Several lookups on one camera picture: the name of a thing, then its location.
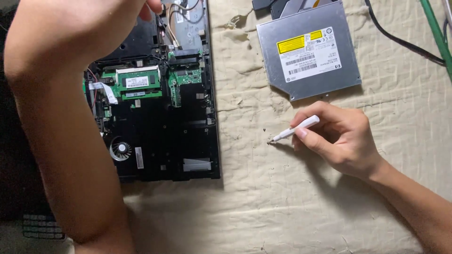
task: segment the white screwdriver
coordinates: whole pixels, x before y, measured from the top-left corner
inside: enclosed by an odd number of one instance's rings
[[[288,128],[287,130],[282,131],[279,135],[274,137],[271,141],[267,142],[267,144],[270,144],[271,142],[276,142],[283,138],[288,138],[288,137],[292,136],[295,133],[295,129],[297,129],[297,128],[309,128],[315,124],[318,124],[319,122],[320,122],[319,117],[316,115],[313,115],[312,117],[301,122],[297,127],[295,127],[295,128],[291,127],[291,128]]]

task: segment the hand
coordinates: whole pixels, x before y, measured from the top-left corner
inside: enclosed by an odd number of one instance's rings
[[[160,0],[21,0],[6,40],[7,77],[83,71],[123,42],[138,15],[150,20],[150,10],[161,12]]]
[[[318,101],[298,111],[290,125],[296,127],[312,115],[317,115],[320,123],[312,130],[295,130],[292,140],[295,150],[303,143],[337,171],[361,179],[377,173],[384,159],[377,151],[369,119],[362,110]]]

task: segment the metal plate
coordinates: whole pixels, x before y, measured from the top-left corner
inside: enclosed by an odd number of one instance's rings
[[[327,27],[334,30],[342,68],[286,83],[277,43]],[[257,32],[268,81],[289,94],[290,101],[361,84],[342,1],[257,25]]]

